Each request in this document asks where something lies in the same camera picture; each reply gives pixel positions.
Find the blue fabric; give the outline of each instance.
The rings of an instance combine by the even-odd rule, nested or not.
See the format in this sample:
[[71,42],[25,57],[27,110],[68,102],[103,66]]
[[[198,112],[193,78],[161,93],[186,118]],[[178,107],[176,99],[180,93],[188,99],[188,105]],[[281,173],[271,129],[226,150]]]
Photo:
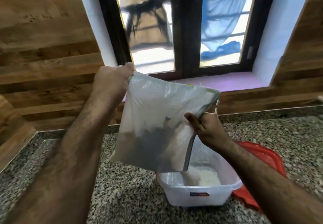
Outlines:
[[242,43],[223,43],[235,29],[245,2],[246,0],[203,0],[201,43],[210,51],[203,52],[201,60],[240,52]]

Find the person's left arm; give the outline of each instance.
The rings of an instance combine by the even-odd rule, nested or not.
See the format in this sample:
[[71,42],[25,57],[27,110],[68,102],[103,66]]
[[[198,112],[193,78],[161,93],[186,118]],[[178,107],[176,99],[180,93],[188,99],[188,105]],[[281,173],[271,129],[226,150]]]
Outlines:
[[105,129],[122,101],[134,67],[101,67],[83,110],[9,213],[5,223],[85,223]]

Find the red plastic lid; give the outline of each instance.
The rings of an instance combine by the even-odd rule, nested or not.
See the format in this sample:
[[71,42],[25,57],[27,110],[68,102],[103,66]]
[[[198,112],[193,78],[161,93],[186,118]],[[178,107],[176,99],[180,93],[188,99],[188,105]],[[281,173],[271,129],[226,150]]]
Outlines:
[[[283,161],[281,160],[280,156],[273,151],[272,149],[265,148],[257,143],[252,142],[237,142],[250,153],[255,155],[260,160],[264,161],[266,164],[270,165],[274,168],[277,172],[282,174],[284,177],[286,176],[286,172],[284,169]],[[253,199],[247,188],[242,185],[242,187],[238,190],[232,192],[232,196],[237,198],[238,200],[242,200],[248,207],[258,210],[260,212],[261,208],[257,204],[257,202]]]

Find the hand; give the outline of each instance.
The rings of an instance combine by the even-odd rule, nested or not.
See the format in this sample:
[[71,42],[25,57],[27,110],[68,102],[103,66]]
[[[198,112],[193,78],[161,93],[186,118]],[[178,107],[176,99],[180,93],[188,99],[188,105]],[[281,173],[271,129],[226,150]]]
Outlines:
[[95,109],[102,109],[102,113],[115,110],[126,95],[133,71],[133,63],[120,68],[100,67],[94,77],[89,102]]
[[216,113],[203,113],[200,119],[191,113],[186,113],[184,116],[194,128],[202,143],[209,148],[219,152],[231,141]]

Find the person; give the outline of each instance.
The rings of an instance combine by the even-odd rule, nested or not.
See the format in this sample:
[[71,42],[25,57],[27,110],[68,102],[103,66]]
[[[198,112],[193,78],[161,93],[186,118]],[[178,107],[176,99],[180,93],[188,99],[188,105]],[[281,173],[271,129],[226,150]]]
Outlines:
[[[83,110],[67,130],[56,154],[18,200],[4,223],[85,223],[105,129],[115,116],[134,71],[101,67]],[[221,154],[272,223],[323,223],[323,204],[232,141],[218,116],[184,115],[200,140]]]

